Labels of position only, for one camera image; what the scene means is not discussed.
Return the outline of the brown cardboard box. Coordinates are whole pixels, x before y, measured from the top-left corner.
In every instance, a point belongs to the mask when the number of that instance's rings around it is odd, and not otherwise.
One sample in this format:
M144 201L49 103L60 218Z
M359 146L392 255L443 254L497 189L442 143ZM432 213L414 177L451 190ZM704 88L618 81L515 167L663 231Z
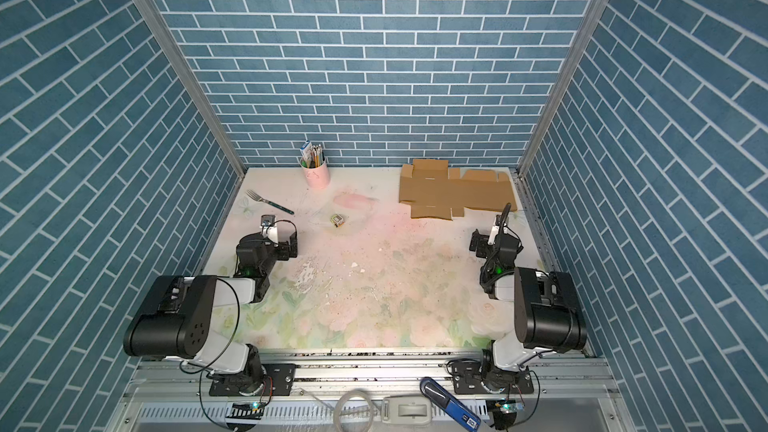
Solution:
M414 159L401 168L399 202L411 207L411 218L452 220L465 209L517 211L507 173L450 167L447 160Z

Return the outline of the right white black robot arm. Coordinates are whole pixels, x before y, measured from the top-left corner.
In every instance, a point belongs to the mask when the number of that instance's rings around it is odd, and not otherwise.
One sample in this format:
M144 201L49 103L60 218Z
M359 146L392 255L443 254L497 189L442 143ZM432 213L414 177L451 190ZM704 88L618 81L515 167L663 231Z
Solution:
M512 300L513 331L483 351L475 380L490 393L530 393L534 360L586 345L586 319L573 279L563 272L517 266L523 244L507 229L474 231L469 250L484 261L479 274L483 292L492 300Z

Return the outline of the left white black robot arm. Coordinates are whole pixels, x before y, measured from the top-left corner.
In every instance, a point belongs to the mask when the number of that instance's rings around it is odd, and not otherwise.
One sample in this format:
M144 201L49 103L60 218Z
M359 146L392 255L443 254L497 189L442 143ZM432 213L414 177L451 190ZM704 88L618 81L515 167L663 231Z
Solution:
M296 367L265 365L252 344L211 329L213 311L261 302L269 274L278 261L298 256L298 234L279 241L269 231L249 234L236 247L232 277L165 275L157 278L123 338L123 349L134 357L176 358L194 373L212 380L215 397L288 396Z

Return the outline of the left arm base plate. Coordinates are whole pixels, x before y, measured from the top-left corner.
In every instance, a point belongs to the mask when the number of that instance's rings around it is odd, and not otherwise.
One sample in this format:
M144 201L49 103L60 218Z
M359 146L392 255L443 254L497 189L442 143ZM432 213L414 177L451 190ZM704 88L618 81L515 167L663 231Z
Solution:
M253 376L248 370L237 374L213 374L212 397L289 396L297 366L289 363L265 364Z

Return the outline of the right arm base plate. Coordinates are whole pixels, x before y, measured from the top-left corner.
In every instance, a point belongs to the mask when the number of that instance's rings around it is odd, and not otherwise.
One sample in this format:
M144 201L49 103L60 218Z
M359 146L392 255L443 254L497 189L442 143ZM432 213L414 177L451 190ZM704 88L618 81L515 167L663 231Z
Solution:
M512 372L474 359L453 359L445 369L459 395L532 394L534 384L528 372Z

